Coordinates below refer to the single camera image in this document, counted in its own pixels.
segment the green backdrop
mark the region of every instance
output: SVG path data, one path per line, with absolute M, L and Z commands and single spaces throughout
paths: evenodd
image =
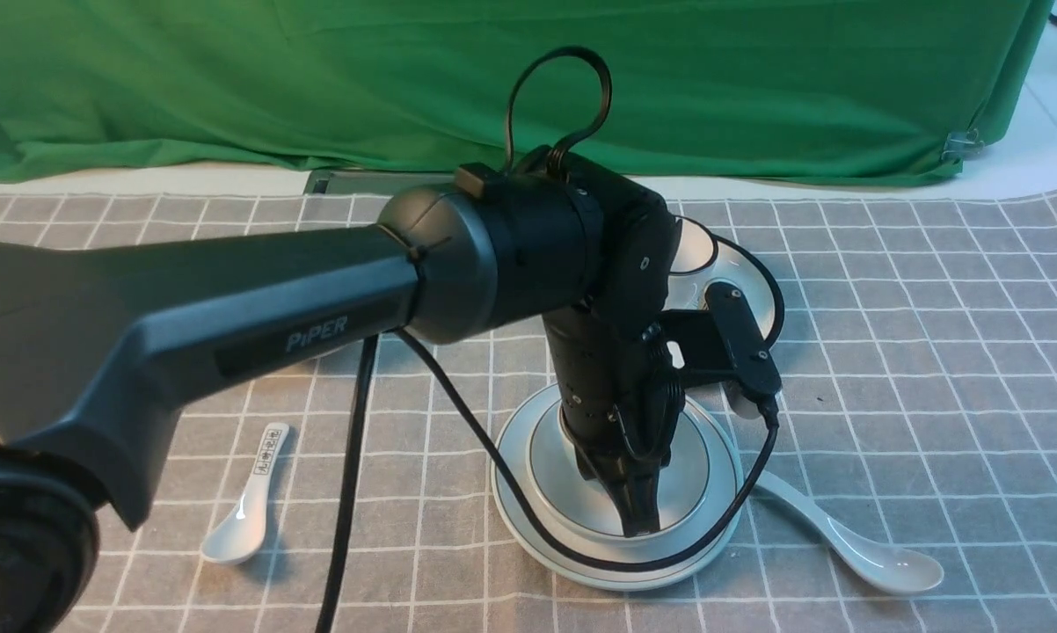
M 0 181 L 196 160 L 499 164 L 513 80 L 559 44 L 615 77 L 580 151 L 641 175 L 917 185 L 1007 127 L 1051 0 L 0 0 Z M 518 147 L 585 124 L 576 60 Z

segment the robotic arm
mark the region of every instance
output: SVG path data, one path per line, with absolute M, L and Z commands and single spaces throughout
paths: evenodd
M 402 328 L 448 343 L 543 316 L 580 473 L 608 489 L 627 536 L 656 532 L 684 386 L 738 369 L 706 313 L 662 313 L 680 219 L 569 153 L 576 141 L 503 172 L 462 165 L 370 227 L 0 244 L 0 631 L 49 630 L 78 600 L 94 509 L 146 521 L 184 406 Z M 758 337 L 750 312 L 735 323 Z M 701 353 L 700 374 L 673 369 L 667 348 L 690 332 L 722 350 Z

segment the spoon bowl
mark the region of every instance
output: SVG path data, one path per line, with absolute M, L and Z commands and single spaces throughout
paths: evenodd
M 943 565 L 934 558 L 859 536 L 774 473 L 764 471 L 756 486 L 777 497 L 809 521 L 837 552 L 837 556 L 875 589 L 893 596 L 913 596 L 929 592 L 943 582 Z

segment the black cable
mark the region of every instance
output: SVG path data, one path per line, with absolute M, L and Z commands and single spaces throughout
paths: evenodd
M 651 413 L 652 416 L 661 417 L 661 424 L 657 425 L 657 436 L 653 437 L 652 442 L 645 442 L 644 437 L 641 437 L 641 433 L 637 432 L 632 417 L 617 408 L 615 414 L 622 430 L 622 442 L 626 445 L 630 457 L 638 462 L 661 462 L 668 452 L 669 445 L 672 444 L 673 430 L 678 427 L 678 416 L 681 414 L 682 406 L 685 405 L 685 389 L 682 388 L 676 372 L 672 370 L 672 355 L 665 345 L 664 332 L 656 335 L 656 341 L 649 349 L 653 364 L 653 370 L 648 377 L 649 385 L 659 385 L 659 389 L 662 389 L 661 401 L 664 404 L 661 413 L 646 412 Z M 644 444 L 645 450 L 641 450 L 634 445 L 635 440 Z
M 775 404 L 773 397 L 766 402 L 766 404 L 759 406 L 759 411 L 764 416 L 764 422 L 766 423 L 766 440 L 762 443 L 762 448 L 759 449 L 759 457 L 756 458 L 755 464 L 750 466 L 750 471 L 746 474 L 745 480 L 743 480 L 743 485 L 740 487 L 736 497 L 728 505 L 728 509 L 721 515 L 720 520 L 715 522 L 712 528 L 706 532 L 704 536 L 689 545 L 687 548 L 673 554 L 670 557 L 657 558 L 654 561 L 646 561 L 641 563 L 622 563 L 617 561 L 606 561 L 602 558 L 589 557 L 586 554 L 581 554 L 573 548 L 568 547 L 555 537 L 552 533 L 544 527 L 540 522 L 539 518 L 536 517 L 536 513 L 533 511 L 531 505 L 528 505 L 528 499 L 525 497 L 523 489 L 517 483 L 516 477 L 513 477 L 513 471 L 511 471 L 508 464 L 505 464 L 505 459 L 501 457 L 500 450 L 494 445 L 494 442 L 489 440 L 489 435 L 483 429 L 480 422 L 478 422 L 475 414 L 469 411 L 469 406 L 462 401 L 462 396 L 459 394 L 458 390 L 455 389 L 455 385 L 451 385 L 451 380 L 447 376 L 447 372 L 444 372 L 439 366 L 439 361 L 431 356 L 431 353 L 427 352 L 427 348 L 423 348 L 420 341 L 415 340 L 407 332 L 400 330 L 395 333 L 396 336 L 401 338 L 408 348 L 411 348 L 411 352 L 415 353 L 416 356 L 427 365 L 427 368 L 431 370 L 435 379 L 439 380 L 440 386 L 443 388 L 444 392 L 447 392 L 447 397 L 451 399 L 455 404 L 455 408 L 458 410 L 459 414 L 467 422 L 469 425 L 469 430 L 474 432 L 474 435 L 478 437 L 481 445 L 484 446 L 485 452 L 489 454 L 489 458 L 494 460 L 494 466 L 501 472 L 501 478 L 504 479 L 505 484 L 508 484 L 509 491 L 513 492 L 513 497 L 516 498 L 517 504 L 521 506 L 521 511 L 525 514 L 525 519 L 528 520 L 528 524 L 532 525 L 533 529 L 536 529 L 543 538 L 544 542 L 561 554 L 561 556 L 572 558 L 573 561 L 588 565 L 590 567 L 605 570 L 606 572 L 616 572 L 616 573 L 646 573 L 646 572 L 657 572 L 657 570 L 663 570 L 667 566 L 674 565 L 687 561 L 690 557 L 697 556 L 712 541 L 717 540 L 721 533 L 723 533 L 733 517 L 735 517 L 746 501 L 746 497 L 750 494 L 750 490 L 755 488 L 755 482 L 758 481 L 759 476 L 762 473 L 762 469 L 766 465 L 766 461 L 771 457 L 771 451 L 775 447 L 775 441 L 778 439 L 778 405 Z
M 356 505 L 356 478 L 360 471 L 360 444 L 364 442 L 365 412 L 369 406 L 369 386 L 376 359 L 379 335 L 367 337 L 360 348 L 356 368 L 356 386 L 353 388 L 352 412 L 348 417 L 348 444 L 345 444 L 345 462 L 340 479 L 340 501 L 337 507 L 337 527 L 332 534 L 332 558 L 324 580 L 324 596 L 318 613 L 316 633 L 329 633 L 332 618 L 337 613 L 340 581 L 345 576 L 345 558 L 348 557 L 348 538 L 353 533 L 353 510 Z
M 513 171 L 515 153 L 513 144 L 513 105 L 517 101 L 517 92 L 521 91 L 521 86 L 528 79 L 533 71 L 544 64 L 545 61 L 560 59 L 560 57 L 577 57 L 577 59 L 588 61 L 588 64 L 595 70 L 596 75 L 599 77 L 599 109 L 595 115 L 595 120 L 587 128 L 577 129 L 576 132 L 569 133 L 568 136 L 557 141 L 548 155 L 549 171 L 554 172 L 559 169 L 560 161 L 563 160 L 564 154 L 568 154 L 568 150 L 573 148 L 578 142 L 589 138 L 593 133 L 598 132 L 598 129 L 602 128 L 602 124 L 606 123 L 606 117 L 610 113 L 610 99 L 614 95 L 614 88 L 610 80 L 610 69 L 606 64 L 606 61 L 602 60 L 602 57 L 595 51 L 585 49 L 583 46 L 562 46 L 544 53 L 544 55 L 537 57 L 533 63 L 528 64 L 528 68 L 525 68 L 521 72 L 521 76 L 517 77 L 516 83 L 513 85 L 513 92 L 509 93 L 509 104 L 505 106 L 505 165 L 501 168 L 501 172 L 505 173 L 505 175 Z

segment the black cylindrical joint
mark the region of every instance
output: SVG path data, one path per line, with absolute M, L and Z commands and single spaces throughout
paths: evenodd
M 612 412 L 620 403 L 617 369 L 628 345 L 577 308 L 544 314 L 544 335 L 560 386 L 564 426 L 573 441 L 600 452 L 624 452 Z
M 513 175 L 479 206 L 497 255 L 489 328 L 577 303 L 598 268 L 601 213 L 592 197 L 544 175 Z

